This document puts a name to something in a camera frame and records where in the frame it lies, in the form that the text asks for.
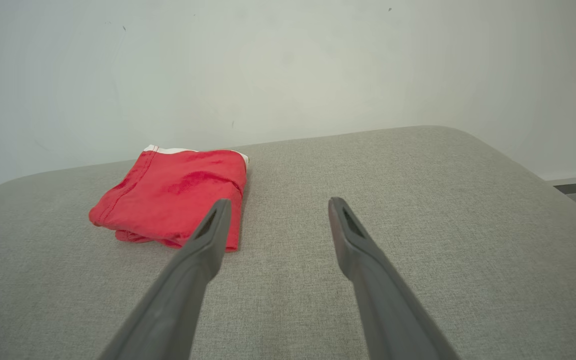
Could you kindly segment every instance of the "white fabric edge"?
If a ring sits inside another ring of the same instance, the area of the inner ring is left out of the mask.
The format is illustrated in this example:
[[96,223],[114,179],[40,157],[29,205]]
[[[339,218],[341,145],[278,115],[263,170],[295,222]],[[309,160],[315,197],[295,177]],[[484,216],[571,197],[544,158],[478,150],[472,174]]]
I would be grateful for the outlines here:
[[[224,148],[224,150],[234,151],[235,153],[238,153],[239,155],[241,155],[241,157],[244,159],[244,162],[246,163],[246,170],[248,170],[248,164],[250,162],[249,157],[247,157],[243,153],[240,153],[239,151],[229,150],[228,148]],[[179,148],[179,147],[161,148],[157,145],[148,145],[147,148],[144,148],[144,151],[154,151],[155,153],[160,153],[160,154],[176,154],[176,153],[181,153],[183,151],[194,151],[195,153],[198,153],[197,150],[190,150],[189,148]]]

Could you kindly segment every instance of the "red towel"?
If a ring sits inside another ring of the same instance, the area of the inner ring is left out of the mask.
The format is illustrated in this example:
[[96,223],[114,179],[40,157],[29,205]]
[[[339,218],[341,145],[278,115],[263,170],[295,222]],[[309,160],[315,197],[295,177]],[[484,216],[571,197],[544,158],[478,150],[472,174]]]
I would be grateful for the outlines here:
[[218,199],[230,199],[226,251],[240,240],[248,157],[232,150],[196,152],[148,146],[119,185],[91,210],[96,226],[124,242],[181,248]]

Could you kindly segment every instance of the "red garment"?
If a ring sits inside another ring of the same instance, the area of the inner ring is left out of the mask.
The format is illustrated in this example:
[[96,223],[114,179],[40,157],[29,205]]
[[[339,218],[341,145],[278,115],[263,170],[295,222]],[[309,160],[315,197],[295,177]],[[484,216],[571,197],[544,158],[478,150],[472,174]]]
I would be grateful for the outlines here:
[[226,251],[240,239],[248,157],[231,150],[195,152],[149,146],[119,185],[89,213],[96,226],[124,242],[155,240],[181,248],[218,199],[230,199]]

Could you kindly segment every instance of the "folded red cloth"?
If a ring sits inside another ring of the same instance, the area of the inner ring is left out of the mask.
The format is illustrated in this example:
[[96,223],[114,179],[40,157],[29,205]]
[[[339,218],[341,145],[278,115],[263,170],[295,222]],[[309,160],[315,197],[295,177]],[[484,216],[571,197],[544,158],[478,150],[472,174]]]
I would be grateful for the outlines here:
[[89,213],[96,226],[124,242],[181,248],[218,199],[230,199],[226,251],[240,240],[248,157],[232,150],[196,152],[148,146],[119,185]]

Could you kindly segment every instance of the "folded shirt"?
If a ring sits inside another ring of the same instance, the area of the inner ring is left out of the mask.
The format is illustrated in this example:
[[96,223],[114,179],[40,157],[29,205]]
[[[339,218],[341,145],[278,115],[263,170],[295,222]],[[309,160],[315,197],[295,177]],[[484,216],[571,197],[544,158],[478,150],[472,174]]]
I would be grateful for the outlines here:
[[156,241],[181,248],[218,199],[230,199],[226,251],[240,239],[249,158],[233,150],[201,151],[150,145],[119,185],[88,214],[124,242]]

